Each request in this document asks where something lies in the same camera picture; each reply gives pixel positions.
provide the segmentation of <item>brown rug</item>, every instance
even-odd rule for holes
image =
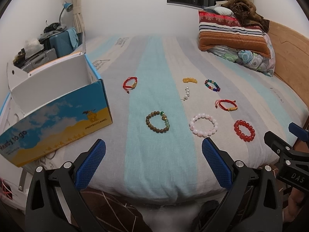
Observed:
[[[90,187],[81,191],[85,203],[101,225],[109,232],[152,232],[142,214],[118,196]],[[78,227],[71,215],[72,225]]]

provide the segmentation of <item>bedsheet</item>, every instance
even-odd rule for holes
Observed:
[[[196,39],[102,36],[87,42],[87,54],[104,80],[113,124],[35,163],[47,169],[60,167],[101,138],[106,142],[106,156],[89,186],[111,194],[166,204],[222,191],[202,154],[203,138],[189,129],[190,119],[198,113],[217,120],[218,131],[212,140],[249,167],[278,158],[264,144],[265,132],[271,130],[293,145],[296,137],[288,132],[288,125],[295,122],[303,126],[309,114],[297,94],[275,76],[267,77],[201,52]],[[122,84],[133,76],[138,84],[127,94]],[[183,83],[188,77],[198,83]],[[221,91],[206,88],[206,79],[216,81]],[[190,97],[183,101],[187,86]],[[238,110],[215,108],[219,99],[236,100]],[[157,134],[145,124],[146,116],[153,111],[167,115],[171,126],[167,133]],[[256,131],[250,143],[235,134],[233,125],[240,119],[251,123]],[[163,127],[161,118],[151,121]],[[209,130],[211,123],[200,119],[196,126]]]

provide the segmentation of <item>wall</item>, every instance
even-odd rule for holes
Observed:
[[[166,0],[82,0],[87,36],[102,34],[198,34],[197,10]]]
[[[309,22],[296,0],[255,0],[258,13],[309,37]],[[87,37],[133,33],[198,34],[197,11],[166,0],[82,0]]]
[[[62,2],[63,0],[12,0],[1,17],[0,108],[8,93],[7,62],[11,62],[24,47],[25,40],[36,38],[43,33],[46,20],[49,24],[59,20]],[[17,185],[20,172],[21,169],[0,155],[0,177]]]
[[[254,0],[257,12],[309,38],[309,21],[296,0]]]

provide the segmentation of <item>beaded bracelet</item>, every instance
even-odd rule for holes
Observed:
[[[153,117],[153,116],[156,116],[156,115],[161,115],[162,116],[162,120],[165,121],[165,128],[164,129],[159,129],[159,128],[156,128],[155,126],[153,126],[151,123],[150,123],[150,119]],[[152,112],[151,114],[149,114],[147,117],[146,117],[146,125],[148,125],[148,127],[153,130],[154,132],[156,133],[166,133],[169,129],[170,129],[170,124],[168,122],[168,119],[166,117],[166,115],[164,114],[164,112],[159,112],[159,111],[156,111],[156,112]]]
[[[250,131],[251,135],[247,136],[244,133],[241,132],[241,130],[239,129],[239,126],[243,125],[246,128],[248,128],[248,130]],[[236,123],[234,124],[234,131],[236,132],[236,134],[244,140],[244,142],[250,142],[253,141],[254,137],[255,137],[255,130],[253,129],[253,127],[247,123],[246,121],[243,120],[237,120]]]
[[[195,129],[194,122],[197,121],[200,118],[208,119],[210,122],[212,122],[214,124],[214,128],[212,130],[208,131],[208,132],[202,132],[202,131],[199,131],[199,130]],[[189,126],[190,126],[190,130],[194,134],[196,134],[198,137],[204,136],[206,138],[208,136],[211,136],[212,134],[215,134],[216,131],[218,131],[218,123],[217,123],[217,121],[213,117],[209,116],[208,114],[204,114],[204,113],[203,114],[199,113],[198,115],[194,116],[191,119],[191,122],[190,122]]]
[[[212,83],[216,88],[211,87],[208,83]],[[214,82],[213,80],[207,79],[205,81],[205,85],[206,85],[206,87],[208,87],[210,90],[213,90],[213,91],[220,91],[221,90],[221,88],[218,86],[218,84],[216,82]]]
[[[221,102],[230,103],[230,104],[234,105],[235,107],[225,108],[223,105],[221,105]],[[218,105],[219,105],[221,109],[229,112],[229,111],[236,111],[238,109],[237,104],[235,104],[235,103],[236,103],[236,100],[234,100],[234,101],[230,101],[230,100],[227,100],[227,99],[216,100],[214,106],[216,108],[218,108]]]
[[[135,82],[132,86],[127,86],[127,82],[129,82],[130,80],[135,80]],[[126,81],[124,81],[122,88],[125,89],[127,93],[130,93],[128,88],[133,90],[135,89],[136,85],[137,85],[137,77],[130,77]]]
[[[197,80],[195,78],[184,78],[182,80],[182,82],[184,82],[184,83],[192,82],[192,83],[196,83],[197,84]]]

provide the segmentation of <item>cardboard box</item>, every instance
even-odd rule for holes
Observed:
[[[10,65],[7,71],[0,154],[17,167],[112,123],[103,80],[86,54],[57,59],[28,75]]]

